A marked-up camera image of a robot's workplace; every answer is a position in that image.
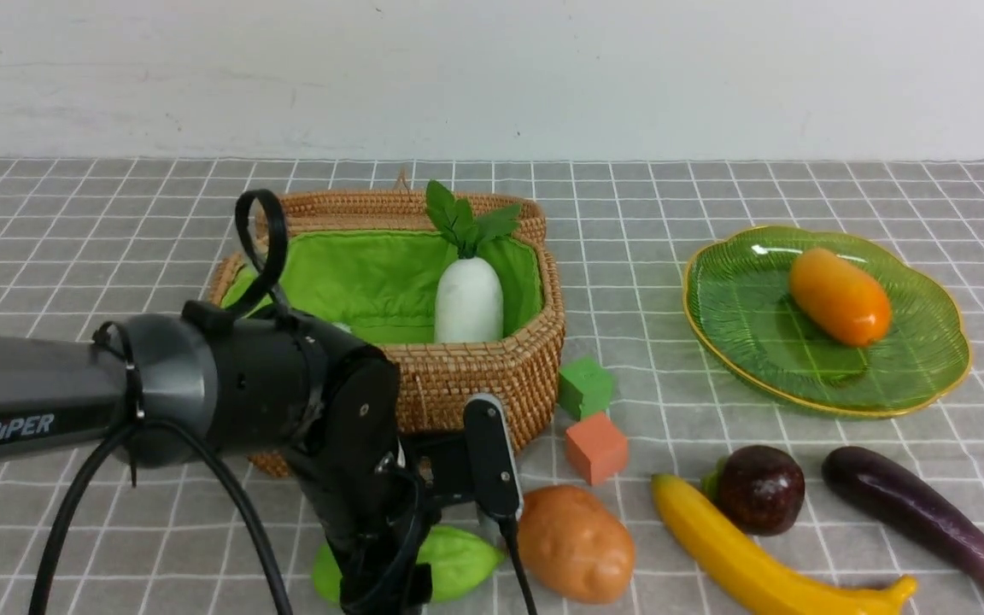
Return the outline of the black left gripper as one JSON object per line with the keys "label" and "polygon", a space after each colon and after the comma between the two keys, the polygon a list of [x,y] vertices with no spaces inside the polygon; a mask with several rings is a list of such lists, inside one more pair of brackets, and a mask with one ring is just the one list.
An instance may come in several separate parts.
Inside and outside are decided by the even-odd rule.
{"label": "black left gripper", "polygon": [[418,614],[432,568],[417,561],[446,507],[475,500],[469,431],[305,436],[286,464],[316,513],[341,572],[345,614]]}

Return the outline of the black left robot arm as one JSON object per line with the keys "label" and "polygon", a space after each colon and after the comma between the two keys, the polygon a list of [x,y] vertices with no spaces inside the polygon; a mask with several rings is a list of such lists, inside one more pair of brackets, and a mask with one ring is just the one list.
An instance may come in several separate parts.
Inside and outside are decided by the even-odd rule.
{"label": "black left robot arm", "polygon": [[202,460],[242,514],[278,614],[278,562],[226,454],[277,451],[325,530],[348,614],[413,614],[432,598],[418,550],[444,507],[519,504],[502,405],[476,394],[462,429],[402,436],[400,371],[378,347],[296,310],[246,316],[189,301],[99,326],[88,343],[0,337],[0,460],[94,442],[32,589],[43,614],[67,531],[110,455],[132,468]]}

